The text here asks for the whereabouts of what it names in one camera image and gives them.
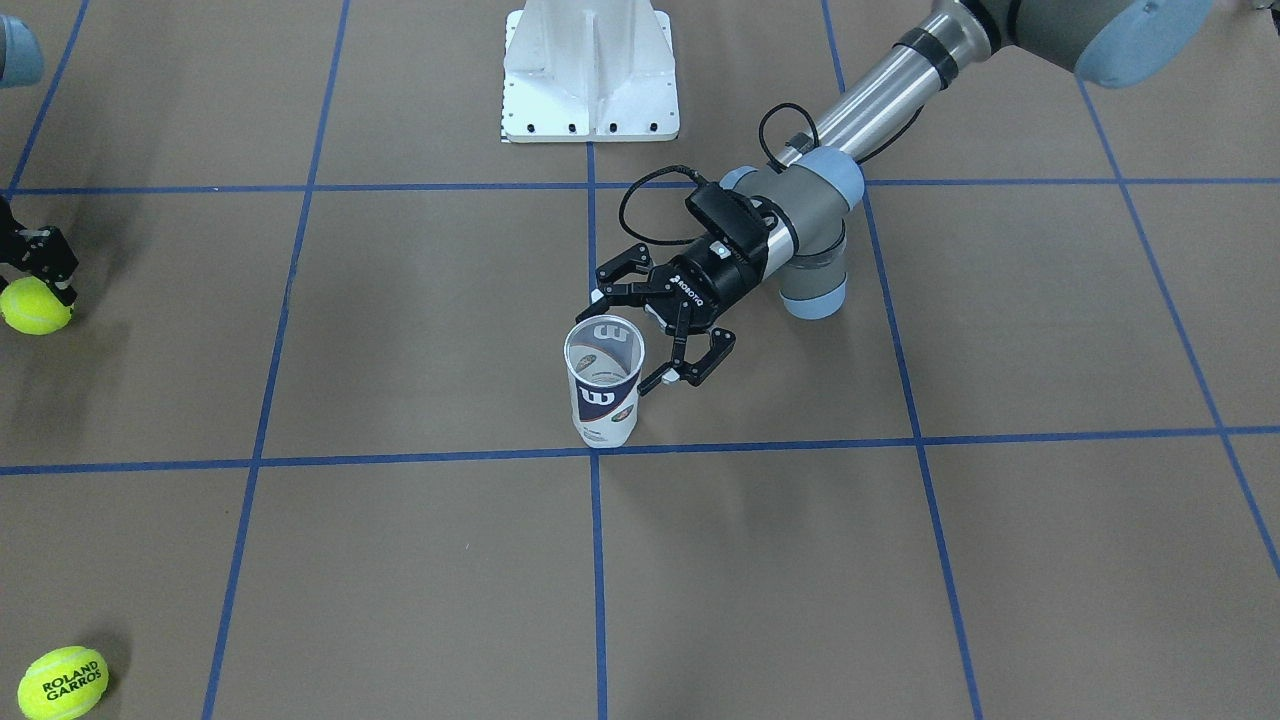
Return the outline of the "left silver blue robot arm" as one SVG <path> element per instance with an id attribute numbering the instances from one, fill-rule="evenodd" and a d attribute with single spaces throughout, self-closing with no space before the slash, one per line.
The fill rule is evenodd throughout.
<path id="1" fill-rule="evenodd" d="M 602 264 L 585 316 L 641 307 L 672 338 L 669 360 L 639 383 L 641 395 L 660 383 L 699 386 L 735 343 L 721 316 L 771 277 L 794 316 L 818 320 L 844 306 L 846 218 L 865 193 L 863 164 L 966 67 L 1019 47 L 1078 79 L 1125 88 L 1166 67 L 1210 10 L 1208 1 L 936 1 L 829 110 L 768 152 L 764 168 L 709 181 L 673 167 L 695 184 L 685 205 L 701 234 L 676 240 L 663 264 L 643 237 Z"/>

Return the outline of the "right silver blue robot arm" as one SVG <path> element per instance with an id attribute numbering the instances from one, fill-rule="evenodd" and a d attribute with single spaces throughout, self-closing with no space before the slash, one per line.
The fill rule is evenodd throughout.
<path id="1" fill-rule="evenodd" d="M 3 15 L 1 23 L 1 86 L 35 85 L 44 76 L 44 54 L 35 32 L 14 15 Z M 72 278 L 79 261 L 67 237 L 55 225 L 23 225 L 8 199 L 1 199 L 1 263 L 41 281 L 61 305 L 76 305 Z"/>

